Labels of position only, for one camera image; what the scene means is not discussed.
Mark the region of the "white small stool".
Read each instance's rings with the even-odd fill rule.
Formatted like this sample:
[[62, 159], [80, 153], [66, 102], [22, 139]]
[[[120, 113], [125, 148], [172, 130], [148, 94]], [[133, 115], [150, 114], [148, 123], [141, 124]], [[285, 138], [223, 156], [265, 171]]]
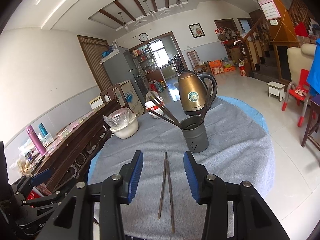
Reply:
[[274, 95], [278, 98], [280, 102], [282, 102], [282, 100], [285, 99], [284, 84], [271, 81], [267, 83], [267, 86], [268, 86], [268, 97]]

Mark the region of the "white pot with plastic bag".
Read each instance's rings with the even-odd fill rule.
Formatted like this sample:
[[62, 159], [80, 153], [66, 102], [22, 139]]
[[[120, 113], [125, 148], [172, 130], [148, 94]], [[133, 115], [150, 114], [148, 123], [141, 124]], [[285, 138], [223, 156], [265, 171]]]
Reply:
[[104, 116], [104, 121], [110, 126], [110, 131], [119, 139], [133, 136], [139, 128], [136, 113], [127, 107], [120, 108], [109, 116]]

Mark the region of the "dark carved wooden sideboard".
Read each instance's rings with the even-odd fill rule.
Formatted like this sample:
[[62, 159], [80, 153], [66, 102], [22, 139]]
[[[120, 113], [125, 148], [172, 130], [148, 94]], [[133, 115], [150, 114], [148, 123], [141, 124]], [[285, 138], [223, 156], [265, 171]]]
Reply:
[[51, 177], [44, 182], [50, 192], [57, 190], [70, 178], [81, 180], [87, 177], [91, 161], [112, 136], [104, 117], [118, 109], [118, 100], [112, 99], [93, 110], [40, 162], [35, 173], [46, 169], [51, 171]]

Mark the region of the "grey refrigerator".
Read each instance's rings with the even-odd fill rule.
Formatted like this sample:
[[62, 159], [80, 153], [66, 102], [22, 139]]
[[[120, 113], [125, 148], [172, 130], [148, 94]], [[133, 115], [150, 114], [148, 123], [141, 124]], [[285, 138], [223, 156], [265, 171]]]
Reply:
[[118, 47], [100, 61], [113, 85], [130, 80], [142, 104], [151, 90], [149, 82], [140, 66], [127, 48]]

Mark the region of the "round wall clock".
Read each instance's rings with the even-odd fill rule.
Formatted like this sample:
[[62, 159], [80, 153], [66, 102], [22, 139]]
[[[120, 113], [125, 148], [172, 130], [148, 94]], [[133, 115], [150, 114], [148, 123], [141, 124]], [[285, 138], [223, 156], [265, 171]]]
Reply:
[[140, 42], [146, 42], [149, 39], [149, 36], [147, 33], [140, 33], [138, 39]]

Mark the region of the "orange boxes on floor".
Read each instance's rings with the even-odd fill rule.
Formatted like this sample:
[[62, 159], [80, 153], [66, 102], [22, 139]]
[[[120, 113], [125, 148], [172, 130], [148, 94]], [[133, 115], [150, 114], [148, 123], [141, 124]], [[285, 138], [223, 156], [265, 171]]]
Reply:
[[209, 62], [209, 67], [213, 75], [232, 72], [236, 70], [233, 61], [215, 60]]

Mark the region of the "dark chopstick single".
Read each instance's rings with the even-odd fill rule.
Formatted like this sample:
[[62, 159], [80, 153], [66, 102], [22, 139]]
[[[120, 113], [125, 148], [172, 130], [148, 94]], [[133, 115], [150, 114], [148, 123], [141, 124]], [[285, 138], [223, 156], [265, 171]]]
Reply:
[[164, 188], [165, 188], [165, 176], [167, 172], [167, 159], [168, 159], [168, 154], [167, 152], [164, 153], [164, 166], [163, 166], [163, 177], [162, 177], [162, 187], [161, 187], [161, 195], [160, 195], [160, 200], [159, 200], [159, 209], [158, 209], [158, 219], [161, 219], [161, 214], [162, 214], [162, 207], [163, 207], [163, 199], [164, 199]]

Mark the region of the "wooden chair far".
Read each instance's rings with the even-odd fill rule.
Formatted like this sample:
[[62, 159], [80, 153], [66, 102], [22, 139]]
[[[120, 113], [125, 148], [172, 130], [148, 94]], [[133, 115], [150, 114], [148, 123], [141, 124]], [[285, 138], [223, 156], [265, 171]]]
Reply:
[[191, 62], [191, 66], [193, 68], [193, 71], [196, 74], [206, 72], [206, 67], [203, 64], [203, 62], [200, 60], [200, 58], [195, 50], [187, 52], [187, 56], [188, 56], [189, 61]]

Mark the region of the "grey towel table cloth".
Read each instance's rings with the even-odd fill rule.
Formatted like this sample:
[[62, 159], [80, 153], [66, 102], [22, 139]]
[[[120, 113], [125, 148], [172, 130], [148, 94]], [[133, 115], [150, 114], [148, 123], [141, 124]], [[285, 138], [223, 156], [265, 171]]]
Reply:
[[[199, 188], [185, 157], [188, 147], [178, 127], [144, 114], [139, 130], [109, 139], [91, 163], [88, 182], [115, 174], [140, 150], [144, 164], [135, 199], [121, 209], [124, 231], [142, 239], [200, 239], [206, 206], [197, 203]], [[207, 172], [228, 183], [243, 181], [266, 196], [274, 183], [275, 156], [263, 115], [241, 100], [220, 96], [204, 124], [208, 148], [194, 154]]]

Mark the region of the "white cardboard appliance box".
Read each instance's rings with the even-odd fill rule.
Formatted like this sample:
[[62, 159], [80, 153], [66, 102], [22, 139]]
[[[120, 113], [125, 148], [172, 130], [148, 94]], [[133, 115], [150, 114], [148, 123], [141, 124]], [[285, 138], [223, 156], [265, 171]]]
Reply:
[[130, 80], [119, 83], [119, 87], [114, 89], [121, 107], [131, 109], [138, 117], [144, 114], [144, 107]]

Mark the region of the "purple thermos bottle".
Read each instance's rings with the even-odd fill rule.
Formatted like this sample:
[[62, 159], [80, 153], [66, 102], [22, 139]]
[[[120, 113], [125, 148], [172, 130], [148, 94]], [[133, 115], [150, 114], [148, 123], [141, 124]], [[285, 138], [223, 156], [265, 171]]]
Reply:
[[37, 134], [35, 133], [33, 127], [31, 125], [27, 126], [25, 128], [27, 135], [29, 136], [29, 138], [31, 139], [33, 145], [35, 146], [35, 148], [38, 150], [40, 155], [46, 155], [47, 150], [44, 147], [44, 145], [42, 144], [42, 142], [40, 141], [39, 137], [37, 136]]

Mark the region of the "wooden staircase railing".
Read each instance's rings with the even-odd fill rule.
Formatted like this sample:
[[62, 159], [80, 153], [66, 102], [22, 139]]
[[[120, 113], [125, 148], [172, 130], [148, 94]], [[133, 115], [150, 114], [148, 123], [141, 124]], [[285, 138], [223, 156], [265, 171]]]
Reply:
[[234, 42], [240, 49], [240, 75], [269, 82], [278, 78], [272, 38], [265, 16], [253, 12], [253, 18], [238, 18], [241, 31]]

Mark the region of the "teal thermos bottle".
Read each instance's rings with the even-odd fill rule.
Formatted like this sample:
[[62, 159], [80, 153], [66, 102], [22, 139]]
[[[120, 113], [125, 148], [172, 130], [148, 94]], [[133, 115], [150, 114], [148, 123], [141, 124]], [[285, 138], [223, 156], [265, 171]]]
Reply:
[[39, 127], [39, 130], [40, 130], [42, 136], [45, 137], [48, 134], [48, 132], [47, 132], [45, 126], [43, 125], [43, 123], [40, 123], [38, 125], [38, 127]]

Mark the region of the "dark grey utensil holder cup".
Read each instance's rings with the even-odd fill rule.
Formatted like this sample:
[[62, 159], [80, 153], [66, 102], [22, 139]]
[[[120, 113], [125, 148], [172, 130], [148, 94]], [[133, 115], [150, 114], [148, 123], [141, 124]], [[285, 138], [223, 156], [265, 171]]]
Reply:
[[200, 153], [205, 151], [209, 146], [206, 127], [204, 121], [199, 123], [200, 116], [190, 116], [181, 121], [181, 131], [189, 151]]

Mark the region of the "bronze electric kettle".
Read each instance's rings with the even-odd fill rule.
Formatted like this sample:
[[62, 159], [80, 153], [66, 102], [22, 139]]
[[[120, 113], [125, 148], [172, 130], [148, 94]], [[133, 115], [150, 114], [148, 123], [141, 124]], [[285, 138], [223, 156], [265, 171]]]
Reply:
[[212, 74], [196, 74], [191, 70], [184, 69], [178, 75], [180, 101], [186, 115], [201, 113], [208, 91], [205, 79], [212, 82], [213, 88], [217, 87], [216, 79]]

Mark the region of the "red white stacked bowls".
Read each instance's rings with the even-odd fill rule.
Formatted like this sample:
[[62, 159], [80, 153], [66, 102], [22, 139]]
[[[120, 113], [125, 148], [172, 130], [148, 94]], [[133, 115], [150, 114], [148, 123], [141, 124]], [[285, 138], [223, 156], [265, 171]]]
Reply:
[[160, 115], [163, 116], [163, 115], [164, 115], [164, 112], [163, 112], [156, 104], [154, 104], [154, 103], [149, 99], [149, 97], [152, 97], [153, 100], [156, 100], [155, 97], [157, 97], [157, 99], [161, 102], [161, 104], [164, 105], [163, 98], [161, 98], [161, 97], [157, 94], [157, 92], [155, 92], [155, 91], [152, 90], [152, 91], [149, 91], [149, 92], [146, 94], [146, 96], [145, 96], [146, 102], [144, 103], [145, 109], [146, 109], [147, 111], [152, 110], [152, 111], [154, 111], [154, 112], [156, 112], [156, 113], [158, 113], [158, 114], [160, 114]]

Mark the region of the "framed wall picture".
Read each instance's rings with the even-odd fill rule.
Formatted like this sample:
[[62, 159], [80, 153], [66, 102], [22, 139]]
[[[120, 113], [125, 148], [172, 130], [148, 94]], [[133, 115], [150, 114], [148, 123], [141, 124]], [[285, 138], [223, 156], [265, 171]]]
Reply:
[[199, 23], [189, 25], [188, 27], [191, 31], [193, 38], [203, 37], [205, 35]]

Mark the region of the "red plastic child chair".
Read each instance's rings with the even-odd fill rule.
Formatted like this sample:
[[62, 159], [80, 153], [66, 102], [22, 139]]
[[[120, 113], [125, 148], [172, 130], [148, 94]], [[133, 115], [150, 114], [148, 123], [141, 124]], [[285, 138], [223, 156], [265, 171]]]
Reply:
[[298, 120], [298, 127], [301, 127], [304, 121], [304, 117], [306, 114], [306, 109], [309, 104], [310, 99], [312, 98], [310, 94], [310, 85], [307, 82], [307, 78], [310, 71], [306, 69], [302, 69], [300, 71], [300, 78], [299, 82], [296, 83], [295, 81], [291, 81], [287, 87], [285, 99], [282, 105], [281, 110], [285, 111], [287, 107], [287, 103], [289, 100], [289, 96], [292, 96], [295, 98], [297, 105], [299, 106], [300, 102], [303, 103], [302, 112], [300, 114], [299, 120]]

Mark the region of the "wall calendar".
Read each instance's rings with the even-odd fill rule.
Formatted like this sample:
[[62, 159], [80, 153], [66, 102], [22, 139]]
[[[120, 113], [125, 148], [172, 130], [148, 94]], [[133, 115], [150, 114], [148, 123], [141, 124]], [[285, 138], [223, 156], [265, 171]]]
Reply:
[[258, 3], [265, 15], [266, 20], [276, 20], [281, 18], [281, 15], [273, 0], [258, 0]]

